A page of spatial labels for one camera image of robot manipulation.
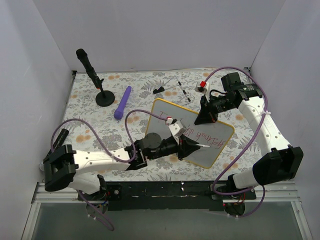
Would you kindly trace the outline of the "white red marker pen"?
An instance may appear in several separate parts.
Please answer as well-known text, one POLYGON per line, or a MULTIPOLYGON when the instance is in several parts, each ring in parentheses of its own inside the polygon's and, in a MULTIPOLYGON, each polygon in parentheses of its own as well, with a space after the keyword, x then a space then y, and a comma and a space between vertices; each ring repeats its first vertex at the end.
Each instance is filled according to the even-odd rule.
POLYGON ((210 148, 210 145, 205 145, 205 144, 196 144, 197 146, 201 147, 201 148, 210 148))

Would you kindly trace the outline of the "yellow framed whiteboard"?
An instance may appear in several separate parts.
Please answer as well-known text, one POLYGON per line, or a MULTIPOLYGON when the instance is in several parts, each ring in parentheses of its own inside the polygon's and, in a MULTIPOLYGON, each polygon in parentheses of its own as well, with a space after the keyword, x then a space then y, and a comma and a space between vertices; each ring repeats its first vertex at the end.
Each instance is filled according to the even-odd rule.
MULTIPOLYGON (((218 158, 235 132, 233 126, 221 121, 196 125, 198 113, 164 99, 154 100, 151 112, 162 118, 172 117, 185 126, 184 135, 199 144, 211 147, 200 147, 199 150, 185 157, 190 163, 209 169, 218 158)), ((142 139, 142 152, 150 160, 161 158, 161 142, 172 137, 169 127, 163 120, 151 116, 148 121, 145 138, 142 139)))

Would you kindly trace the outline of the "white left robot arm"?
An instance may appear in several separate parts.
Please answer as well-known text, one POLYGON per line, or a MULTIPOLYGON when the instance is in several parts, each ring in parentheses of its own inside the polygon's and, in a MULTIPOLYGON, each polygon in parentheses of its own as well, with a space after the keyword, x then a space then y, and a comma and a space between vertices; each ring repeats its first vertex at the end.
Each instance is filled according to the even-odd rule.
POLYGON ((136 140, 134 145, 113 150, 111 155, 104 151, 74 150, 66 144, 47 156, 43 161, 44 186, 47 192, 65 188, 80 190, 95 200, 106 196, 106 187, 95 176, 86 173, 106 170, 130 171, 147 166, 148 160, 155 160, 175 154, 179 160, 199 150, 200 144, 185 135, 162 139, 157 133, 149 133, 136 140))

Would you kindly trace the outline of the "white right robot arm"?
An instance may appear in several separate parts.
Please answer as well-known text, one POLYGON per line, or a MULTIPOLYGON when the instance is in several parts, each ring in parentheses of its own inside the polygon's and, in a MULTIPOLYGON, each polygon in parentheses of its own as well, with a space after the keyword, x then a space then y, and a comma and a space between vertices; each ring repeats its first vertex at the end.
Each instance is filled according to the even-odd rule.
POLYGON ((237 199, 247 188, 294 179, 304 153, 299 146, 293 147, 277 128, 267 111, 268 100, 263 90, 254 82, 243 83, 237 72, 223 76, 221 83, 224 91, 219 96, 212 94, 214 89, 207 81, 195 87, 203 96, 194 124, 215 123, 220 113, 238 109, 254 132, 253 139, 262 155, 251 169, 228 177, 227 195, 237 199))

